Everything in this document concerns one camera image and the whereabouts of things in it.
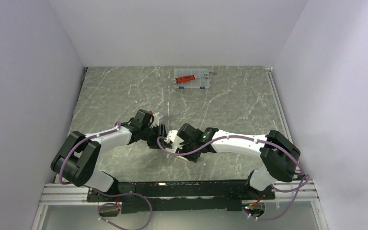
plastic container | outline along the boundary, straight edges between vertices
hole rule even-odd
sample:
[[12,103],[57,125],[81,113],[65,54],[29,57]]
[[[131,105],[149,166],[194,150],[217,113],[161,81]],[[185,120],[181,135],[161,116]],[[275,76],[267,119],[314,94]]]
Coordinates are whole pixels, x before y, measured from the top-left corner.
[[199,89],[206,90],[209,88],[209,83],[211,81],[211,70],[209,69],[174,69],[174,78],[178,78],[186,75],[197,75],[197,74],[207,74],[207,78],[198,78],[184,83],[173,83],[175,89]]

wall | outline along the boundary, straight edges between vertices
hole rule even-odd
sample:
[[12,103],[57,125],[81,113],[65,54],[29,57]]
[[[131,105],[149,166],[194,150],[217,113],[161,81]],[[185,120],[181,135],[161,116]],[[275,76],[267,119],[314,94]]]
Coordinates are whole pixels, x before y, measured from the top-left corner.
[[46,0],[0,0],[0,230],[30,229],[83,66]]
[[307,0],[50,0],[85,66],[273,66]]
[[368,229],[368,0],[310,0],[274,65],[331,229]]

